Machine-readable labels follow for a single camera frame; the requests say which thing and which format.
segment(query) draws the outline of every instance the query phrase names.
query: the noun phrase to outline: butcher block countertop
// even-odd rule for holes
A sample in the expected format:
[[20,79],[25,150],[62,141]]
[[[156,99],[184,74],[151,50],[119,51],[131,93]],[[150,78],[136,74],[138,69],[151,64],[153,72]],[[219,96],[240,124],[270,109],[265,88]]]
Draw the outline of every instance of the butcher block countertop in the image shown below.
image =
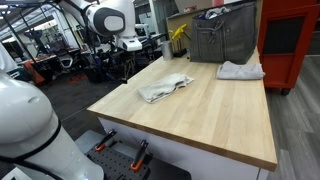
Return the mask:
[[[258,63],[255,50],[249,64]],[[88,108],[98,117],[274,171],[277,158],[262,80],[218,80],[218,64],[159,58]],[[137,89],[173,73],[194,81],[147,103]]]

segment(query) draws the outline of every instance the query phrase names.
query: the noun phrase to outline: folded towel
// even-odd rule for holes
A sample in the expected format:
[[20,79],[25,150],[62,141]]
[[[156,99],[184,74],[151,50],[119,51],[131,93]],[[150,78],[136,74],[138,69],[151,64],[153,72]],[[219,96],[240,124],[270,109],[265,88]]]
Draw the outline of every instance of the folded towel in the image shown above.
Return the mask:
[[230,61],[219,66],[217,72],[218,79],[256,80],[262,79],[265,75],[261,64],[236,65]]
[[160,79],[148,86],[138,89],[138,92],[148,103],[155,103],[191,83],[193,79],[185,74],[175,73]]

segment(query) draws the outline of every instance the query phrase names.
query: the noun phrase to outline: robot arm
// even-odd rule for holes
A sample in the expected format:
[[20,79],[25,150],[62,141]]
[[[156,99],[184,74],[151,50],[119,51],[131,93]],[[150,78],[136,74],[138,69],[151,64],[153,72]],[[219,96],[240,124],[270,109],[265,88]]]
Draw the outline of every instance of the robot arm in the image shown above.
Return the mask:
[[83,27],[101,36],[114,35],[117,47],[126,51],[142,49],[136,37],[132,0],[108,0],[100,5],[92,5],[84,0],[62,0],[58,4]]

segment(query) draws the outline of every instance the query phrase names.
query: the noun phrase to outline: desk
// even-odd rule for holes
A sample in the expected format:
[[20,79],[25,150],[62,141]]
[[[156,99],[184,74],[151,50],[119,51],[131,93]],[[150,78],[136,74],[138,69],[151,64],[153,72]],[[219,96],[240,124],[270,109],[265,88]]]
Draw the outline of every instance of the desk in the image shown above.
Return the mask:
[[[257,62],[255,50],[248,63]],[[193,179],[266,179],[277,159],[263,81],[217,80],[217,68],[160,58],[88,110],[127,143],[147,139],[156,157],[188,170]],[[173,73],[195,81],[155,104],[138,94]]]

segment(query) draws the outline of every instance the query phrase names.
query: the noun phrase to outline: red cabinet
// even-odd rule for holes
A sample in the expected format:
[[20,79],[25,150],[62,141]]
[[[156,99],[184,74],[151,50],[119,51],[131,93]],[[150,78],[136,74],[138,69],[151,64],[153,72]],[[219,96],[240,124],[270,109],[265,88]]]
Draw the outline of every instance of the red cabinet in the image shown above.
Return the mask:
[[294,88],[308,50],[320,6],[315,0],[264,0],[258,50],[265,87]]

